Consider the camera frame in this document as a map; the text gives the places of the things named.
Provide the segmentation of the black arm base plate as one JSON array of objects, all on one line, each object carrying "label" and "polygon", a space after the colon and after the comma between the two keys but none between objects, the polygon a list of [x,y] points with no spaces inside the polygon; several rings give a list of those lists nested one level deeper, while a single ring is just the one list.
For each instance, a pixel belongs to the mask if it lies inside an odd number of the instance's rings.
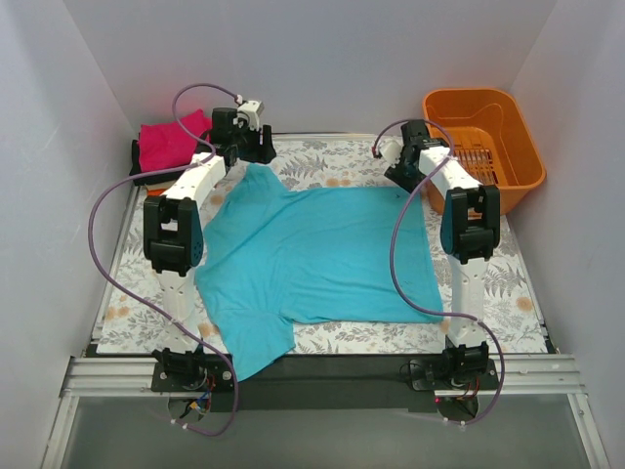
[{"label": "black arm base plate", "polygon": [[200,384],[173,374],[163,364],[153,368],[149,390],[191,398],[214,384],[211,409],[240,410],[406,409],[434,412],[437,398],[464,393],[448,381],[428,381],[426,362],[435,355],[289,355],[233,390],[226,365],[206,356],[196,373]]}]

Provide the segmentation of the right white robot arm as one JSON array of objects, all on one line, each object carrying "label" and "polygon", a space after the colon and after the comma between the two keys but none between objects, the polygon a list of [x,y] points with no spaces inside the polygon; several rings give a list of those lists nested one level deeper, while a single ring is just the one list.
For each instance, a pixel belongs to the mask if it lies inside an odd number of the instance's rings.
[{"label": "right white robot arm", "polygon": [[397,122],[401,140],[377,140],[372,149],[389,165],[386,178],[411,198],[427,184],[443,198],[439,239],[452,274],[449,328],[443,351],[413,360],[408,373],[418,389],[477,387],[494,371],[486,342],[491,334],[483,321],[484,278],[500,242],[500,192],[471,176],[455,157],[451,136],[433,137],[431,124],[402,119]]}]

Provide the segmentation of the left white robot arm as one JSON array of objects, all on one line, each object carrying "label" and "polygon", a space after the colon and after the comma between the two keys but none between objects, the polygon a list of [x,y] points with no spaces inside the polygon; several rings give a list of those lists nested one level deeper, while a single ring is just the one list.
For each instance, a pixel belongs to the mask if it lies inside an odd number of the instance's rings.
[{"label": "left white robot arm", "polygon": [[206,389],[211,375],[198,343],[194,274],[204,254],[199,209],[238,161],[268,164],[276,156],[263,103],[196,110],[174,123],[149,126],[139,138],[144,170],[178,169],[174,184],[144,202],[144,254],[156,274],[168,316],[168,337],[154,351],[165,379],[178,388]]}]

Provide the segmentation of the teal t shirt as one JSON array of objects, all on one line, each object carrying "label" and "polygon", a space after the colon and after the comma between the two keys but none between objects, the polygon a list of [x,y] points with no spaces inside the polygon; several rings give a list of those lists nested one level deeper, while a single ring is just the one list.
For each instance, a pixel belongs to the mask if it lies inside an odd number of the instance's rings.
[{"label": "teal t shirt", "polygon": [[400,188],[295,192],[250,165],[204,239],[195,284],[239,379],[291,351],[298,323],[440,319],[423,208]]}]

